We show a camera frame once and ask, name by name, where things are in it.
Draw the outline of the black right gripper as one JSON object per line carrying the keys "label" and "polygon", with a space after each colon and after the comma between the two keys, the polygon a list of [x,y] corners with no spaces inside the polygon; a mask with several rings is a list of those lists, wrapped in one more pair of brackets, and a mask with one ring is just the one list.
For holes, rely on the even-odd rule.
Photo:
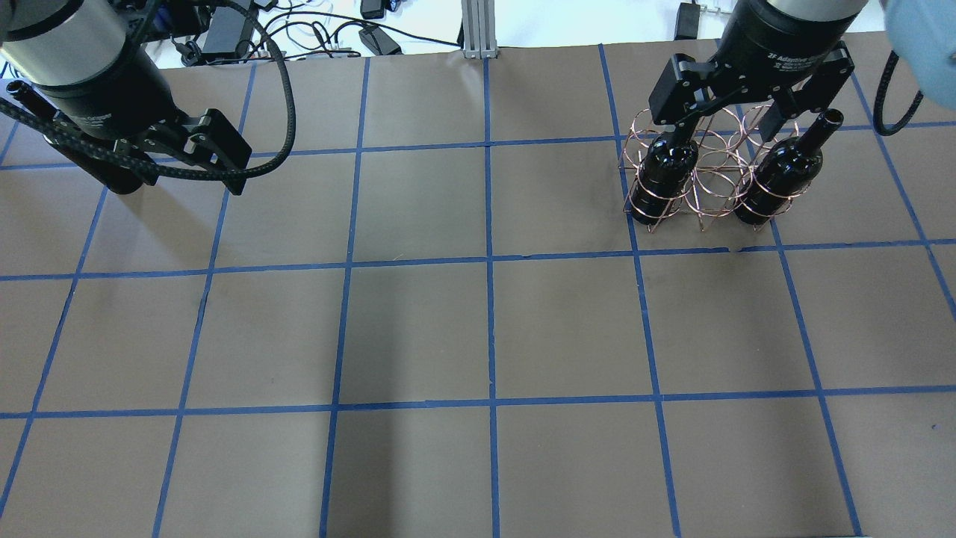
{"label": "black right gripper", "polygon": [[669,146],[690,146],[700,120],[731,105],[769,102],[762,143],[787,120],[832,105],[854,71],[843,34],[854,1],[739,1],[708,61],[673,55],[650,94],[653,122],[673,126]]}

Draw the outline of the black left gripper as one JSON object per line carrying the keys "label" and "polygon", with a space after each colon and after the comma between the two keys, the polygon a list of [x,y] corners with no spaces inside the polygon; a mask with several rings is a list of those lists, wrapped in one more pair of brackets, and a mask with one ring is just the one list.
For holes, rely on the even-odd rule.
{"label": "black left gripper", "polygon": [[48,136],[69,159],[116,194],[156,183],[161,154],[241,194],[252,147],[215,108],[198,117],[177,106],[161,71],[120,22],[37,22],[30,26],[30,110],[105,156]]}

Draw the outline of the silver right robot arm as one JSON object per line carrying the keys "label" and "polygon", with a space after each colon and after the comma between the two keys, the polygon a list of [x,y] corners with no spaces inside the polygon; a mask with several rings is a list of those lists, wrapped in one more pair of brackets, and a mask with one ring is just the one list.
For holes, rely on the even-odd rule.
{"label": "silver right robot arm", "polygon": [[843,34],[863,1],[739,1],[707,61],[676,54],[649,96],[658,126],[694,127],[744,103],[768,102],[768,142],[804,112],[828,109],[854,71]]}

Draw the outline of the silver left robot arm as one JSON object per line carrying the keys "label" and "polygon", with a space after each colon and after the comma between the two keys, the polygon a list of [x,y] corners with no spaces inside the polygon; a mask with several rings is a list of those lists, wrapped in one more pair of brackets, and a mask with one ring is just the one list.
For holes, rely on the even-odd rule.
{"label": "silver left robot arm", "polygon": [[187,164],[180,177],[243,193],[249,144],[221,111],[191,118],[176,105],[109,2],[4,1],[2,54],[23,75],[7,83],[2,113],[112,193],[156,184],[151,153]]}

